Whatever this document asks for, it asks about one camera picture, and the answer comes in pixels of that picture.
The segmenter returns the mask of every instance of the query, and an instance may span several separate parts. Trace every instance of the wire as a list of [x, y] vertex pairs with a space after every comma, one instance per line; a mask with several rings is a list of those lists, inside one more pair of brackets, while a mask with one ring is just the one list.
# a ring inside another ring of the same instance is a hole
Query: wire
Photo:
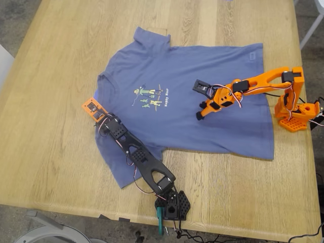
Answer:
[[136, 171], [137, 171], [136, 165], [134, 165], [134, 167], [135, 167], [135, 169], [134, 169], [134, 176], [133, 176], [133, 178], [134, 178], [134, 182], [135, 182], [136, 187], [137, 187], [141, 192], [143, 192], [143, 193], [145, 193], [145, 194], [151, 194], [151, 193], [154, 193], [154, 191], [151, 191], [151, 192], [143, 191], [143, 190], [142, 190], [142, 189], [137, 185], [137, 183], [136, 183], [136, 181], [135, 181], [135, 175], [136, 175]]
[[[269, 95], [269, 96], [274, 96], [274, 97], [280, 97], [280, 96], [281, 96], [281, 95], [273, 95], [273, 94], [269, 94], [269, 93], [264, 93], [264, 94]], [[304, 104], [306, 103], [302, 98], [299, 97], [299, 99], [300, 99], [300, 101], [303, 102]]]
[[319, 123], [317, 123], [317, 122], [315, 122], [315, 121], [313, 121], [313, 120], [309, 120], [311, 123], [315, 123], [315, 124], [317, 124], [318, 126], [321, 126], [321, 127], [324, 127], [324, 125], [322, 125], [322, 124], [319, 124]]
[[215, 85], [212, 85], [209, 89], [209, 96], [211, 96], [211, 90], [212, 90], [212, 87], [214, 86], [217, 86], [217, 87], [222, 87], [222, 88], [226, 88], [229, 90], [229, 95], [232, 95], [234, 97], [234, 99], [237, 101], [238, 105], [240, 108], [242, 108], [242, 104], [241, 102], [238, 100], [238, 98], [233, 94], [232, 90], [229, 88], [229, 87], [226, 87], [224, 85], [218, 85], [218, 84], [215, 84]]
[[291, 237], [289, 240], [288, 240], [288, 243], [290, 243], [293, 239], [297, 239], [297, 238], [303, 238], [303, 237], [306, 237], [306, 236], [317, 236], [319, 234], [319, 230], [323, 227], [324, 225], [324, 222], [321, 223], [321, 225], [319, 226], [318, 230], [317, 230], [317, 233], [315, 234], [303, 234], [303, 235], [297, 235], [297, 236], [293, 236]]
[[246, 238], [234, 238], [234, 237], [224, 236], [225, 238], [230, 238], [230, 239], [227, 239], [227, 240], [224, 240], [224, 241], [218, 241], [217, 239], [220, 237], [220, 234], [219, 234], [214, 240], [209, 240], [209, 241], [206, 241], [205, 242], [200, 235], [192, 236], [188, 232], [188, 230], [184, 229], [183, 231], [186, 232], [187, 234], [181, 234], [181, 236], [186, 236], [188, 239], [193, 239], [195, 242], [199, 242], [199, 243], [215, 243], [215, 242], [225, 243], [225, 242], [228, 242], [228, 241], [238, 241], [238, 240], [244, 240], [244, 239], [246, 239]]
[[319, 173], [316, 173], [316, 175], [320, 177], [320, 180], [322, 182], [322, 185], [324, 185], [324, 183], [323, 183], [323, 177]]
[[98, 129], [98, 133], [99, 133], [100, 136], [102, 136], [102, 137], [107, 137], [107, 135], [103, 136], [103, 135], [100, 133], [100, 129], [101, 129], [102, 125], [105, 123], [105, 121], [106, 121], [107, 119], [109, 119], [109, 118], [106, 117], [105, 120], [103, 120], [103, 122], [100, 124], [99, 129]]
[[258, 90], [258, 89], [263, 89], [263, 88], [273, 88], [275, 90], [287, 90], [287, 89], [290, 89], [291, 87], [293, 86], [293, 83], [291, 83], [287, 88], [279, 88], [279, 87], [273, 87], [273, 86], [265, 86], [265, 87], [257, 87], [255, 89], [252, 89], [252, 90], [248, 90], [246, 92], [243, 92], [243, 94], [248, 94], [254, 90]]
[[179, 194], [178, 194], [178, 191], [177, 191], [175, 185], [173, 185], [173, 188], [174, 188], [174, 191], [177, 194], [177, 204], [178, 204], [178, 210], [179, 210], [179, 231], [180, 231], [180, 233], [182, 233], [182, 230], [181, 230], [181, 209], [180, 209], [180, 204], [179, 204]]
[[128, 158], [128, 154], [126, 154], [126, 164], [127, 164], [128, 166], [132, 166], [132, 165], [134, 164], [134, 162], [132, 162], [131, 164], [129, 164], [127, 158]]
[[155, 194], [155, 196], [157, 196], [157, 197], [163, 199], [164, 201], [166, 201], [166, 199], [164, 197], [161, 197], [160, 195]]

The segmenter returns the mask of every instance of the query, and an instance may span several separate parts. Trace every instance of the printed graphic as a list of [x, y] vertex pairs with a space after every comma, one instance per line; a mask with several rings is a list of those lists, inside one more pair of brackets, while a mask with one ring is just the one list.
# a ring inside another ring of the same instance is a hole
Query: printed graphic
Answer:
[[154, 107], [155, 111], [157, 111], [157, 107], [161, 106], [163, 103], [160, 101], [160, 97], [163, 94], [163, 89], [161, 89], [160, 84], [158, 85], [158, 89], [146, 89], [145, 84], [140, 86], [138, 89], [134, 89], [134, 94], [136, 95], [136, 98], [134, 99], [134, 102], [132, 106], [134, 106], [135, 101], [140, 96], [142, 99], [140, 99], [140, 102], [142, 103], [142, 108], [151, 108]]

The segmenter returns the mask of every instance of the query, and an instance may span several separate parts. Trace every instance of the cartoon figure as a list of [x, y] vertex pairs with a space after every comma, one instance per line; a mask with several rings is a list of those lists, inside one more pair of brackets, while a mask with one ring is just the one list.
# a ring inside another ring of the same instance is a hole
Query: cartoon figure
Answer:
[[163, 90], [145, 90], [142, 87], [134, 90], [134, 94], [144, 95], [144, 96], [146, 96], [146, 94], [151, 94], [151, 95], [157, 94], [158, 95], [160, 92], [163, 92]]
[[150, 101], [150, 105], [157, 105], [157, 106], [160, 106], [159, 103], [162, 103], [162, 101], [157, 101], [157, 100], [151, 100], [151, 101]]

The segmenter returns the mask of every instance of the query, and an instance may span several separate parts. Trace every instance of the mounting hole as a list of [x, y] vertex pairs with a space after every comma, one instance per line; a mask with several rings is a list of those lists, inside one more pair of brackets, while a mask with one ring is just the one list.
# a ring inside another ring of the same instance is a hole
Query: mounting hole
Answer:
[[169, 213], [174, 213], [176, 211], [176, 209], [174, 207], [169, 207], [168, 209]]

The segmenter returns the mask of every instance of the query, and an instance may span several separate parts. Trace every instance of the green clip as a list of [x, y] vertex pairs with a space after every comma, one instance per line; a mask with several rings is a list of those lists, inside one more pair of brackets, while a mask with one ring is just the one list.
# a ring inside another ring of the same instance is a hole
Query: green clip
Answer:
[[156, 215], [158, 218], [158, 234], [159, 235], [163, 235], [163, 211], [164, 208], [163, 207], [157, 207], [156, 209]]

